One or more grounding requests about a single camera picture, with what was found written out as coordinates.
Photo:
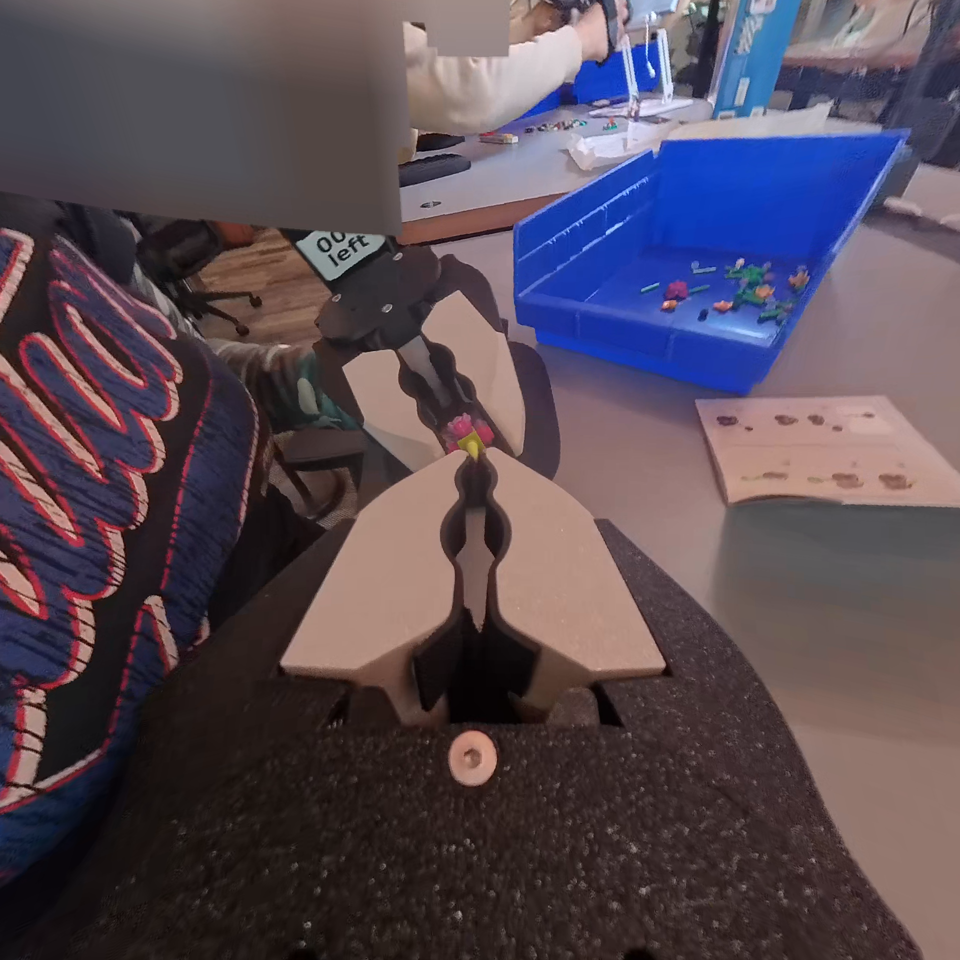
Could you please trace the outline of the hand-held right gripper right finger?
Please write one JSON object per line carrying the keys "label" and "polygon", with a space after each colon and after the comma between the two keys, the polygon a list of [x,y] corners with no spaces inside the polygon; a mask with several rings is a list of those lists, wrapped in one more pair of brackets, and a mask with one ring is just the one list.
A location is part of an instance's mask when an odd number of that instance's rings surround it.
{"label": "hand-held right gripper right finger", "polygon": [[662,677],[667,662],[593,515],[551,480],[487,450],[491,555],[480,663],[522,721],[570,690]]}

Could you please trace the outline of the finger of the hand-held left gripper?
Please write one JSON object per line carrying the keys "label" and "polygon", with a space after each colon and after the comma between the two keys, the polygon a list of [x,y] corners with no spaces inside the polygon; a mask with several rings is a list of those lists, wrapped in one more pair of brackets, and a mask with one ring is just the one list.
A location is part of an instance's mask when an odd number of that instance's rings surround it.
{"label": "finger of the hand-held left gripper", "polygon": [[392,351],[358,354],[342,372],[363,416],[364,430],[413,473],[447,456],[425,425],[414,397],[402,390],[402,366]]}
{"label": "finger of the hand-held left gripper", "polygon": [[426,318],[425,340],[458,404],[458,415],[480,424],[500,450],[521,455],[526,408],[506,335],[465,294],[453,292]]}

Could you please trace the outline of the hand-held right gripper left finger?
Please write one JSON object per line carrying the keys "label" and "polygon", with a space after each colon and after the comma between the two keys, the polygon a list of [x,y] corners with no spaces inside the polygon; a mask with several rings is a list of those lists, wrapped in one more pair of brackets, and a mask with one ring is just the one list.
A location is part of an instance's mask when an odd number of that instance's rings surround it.
{"label": "hand-held right gripper left finger", "polygon": [[471,456],[441,457],[359,512],[281,657],[292,676],[386,693],[401,721],[447,721],[462,650],[450,518]]}

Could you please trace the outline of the person's left forearm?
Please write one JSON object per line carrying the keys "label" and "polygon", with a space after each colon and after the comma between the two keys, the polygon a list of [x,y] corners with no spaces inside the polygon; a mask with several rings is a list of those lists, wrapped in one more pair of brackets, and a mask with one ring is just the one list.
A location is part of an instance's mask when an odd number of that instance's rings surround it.
{"label": "person's left forearm", "polygon": [[222,339],[208,340],[207,346],[241,380],[274,433],[326,422],[325,394],[311,348]]}

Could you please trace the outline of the grey desk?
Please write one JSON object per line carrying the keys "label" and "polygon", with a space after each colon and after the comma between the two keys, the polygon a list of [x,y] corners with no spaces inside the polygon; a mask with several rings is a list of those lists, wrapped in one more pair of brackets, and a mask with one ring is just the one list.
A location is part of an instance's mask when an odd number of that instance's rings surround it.
{"label": "grey desk", "polygon": [[[869,217],[761,396],[883,395],[958,468],[958,173]],[[958,511],[727,509],[690,384],[552,346],[557,480],[726,630],[846,846],[925,958],[958,958]]]}

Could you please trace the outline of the office chair base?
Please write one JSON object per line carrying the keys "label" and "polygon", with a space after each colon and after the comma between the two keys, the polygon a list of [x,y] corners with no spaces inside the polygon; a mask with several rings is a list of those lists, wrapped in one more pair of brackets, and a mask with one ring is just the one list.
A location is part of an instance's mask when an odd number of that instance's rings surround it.
{"label": "office chair base", "polygon": [[[367,437],[362,429],[307,427],[272,438],[273,462],[300,497],[306,517],[319,522],[341,508],[362,484]],[[321,501],[304,474],[332,474],[332,491]]]}

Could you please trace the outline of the blue storage bin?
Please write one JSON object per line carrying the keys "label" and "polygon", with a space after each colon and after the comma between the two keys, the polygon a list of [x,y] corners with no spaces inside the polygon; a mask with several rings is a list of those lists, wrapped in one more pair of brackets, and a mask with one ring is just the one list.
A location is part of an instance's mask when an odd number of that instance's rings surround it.
{"label": "blue storage bin", "polygon": [[[870,209],[908,132],[664,142],[521,221],[513,230],[517,321],[541,344],[747,395],[768,375],[834,260]],[[698,322],[642,286],[690,262],[771,261],[812,273],[793,317],[750,312]]]}
{"label": "blue storage bin", "polygon": [[[638,41],[631,47],[633,72],[640,93],[662,88],[661,48],[654,34],[650,43]],[[626,63],[621,53],[602,64],[582,63],[573,81],[561,88],[560,101],[566,105],[585,105],[599,100],[622,101],[629,97]]]}

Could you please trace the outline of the black wrist rest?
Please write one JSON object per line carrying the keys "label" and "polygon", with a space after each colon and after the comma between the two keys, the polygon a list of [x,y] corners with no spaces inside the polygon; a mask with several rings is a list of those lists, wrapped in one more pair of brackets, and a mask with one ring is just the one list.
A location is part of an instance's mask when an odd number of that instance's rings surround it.
{"label": "black wrist rest", "polygon": [[398,182],[400,188],[418,186],[466,173],[471,168],[471,160],[460,153],[431,152],[400,164]]}

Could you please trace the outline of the pile of toy brick pieces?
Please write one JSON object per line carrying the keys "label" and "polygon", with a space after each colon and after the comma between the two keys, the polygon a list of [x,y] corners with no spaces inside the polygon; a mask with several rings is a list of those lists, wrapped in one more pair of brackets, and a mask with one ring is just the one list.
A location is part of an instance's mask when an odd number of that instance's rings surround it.
{"label": "pile of toy brick pieces", "polygon": [[753,263],[743,257],[724,267],[693,260],[687,273],[684,278],[645,284],[639,294],[658,295],[658,310],[663,314],[694,306],[698,323],[746,310],[756,326],[781,328],[793,317],[812,282],[806,265],[782,274],[771,261]]}

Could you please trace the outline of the instruction booklet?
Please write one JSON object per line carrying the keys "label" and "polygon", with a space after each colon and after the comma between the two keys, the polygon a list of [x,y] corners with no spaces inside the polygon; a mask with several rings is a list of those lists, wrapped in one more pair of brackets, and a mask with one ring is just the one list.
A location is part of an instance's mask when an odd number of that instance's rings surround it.
{"label": "instruction booklet", "polygon": [[884,396],[697,399],[728,507],[959,508],[959,474]]}

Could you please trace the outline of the blue printed carton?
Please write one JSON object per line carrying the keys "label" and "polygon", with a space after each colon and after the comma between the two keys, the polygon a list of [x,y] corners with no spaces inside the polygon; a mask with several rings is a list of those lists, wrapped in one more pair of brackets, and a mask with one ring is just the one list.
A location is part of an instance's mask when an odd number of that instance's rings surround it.
{"label": "blue printed carton", "polygon": [[800,1],[728,2],[707,98],[714,119],[766,112],[800,11]]}

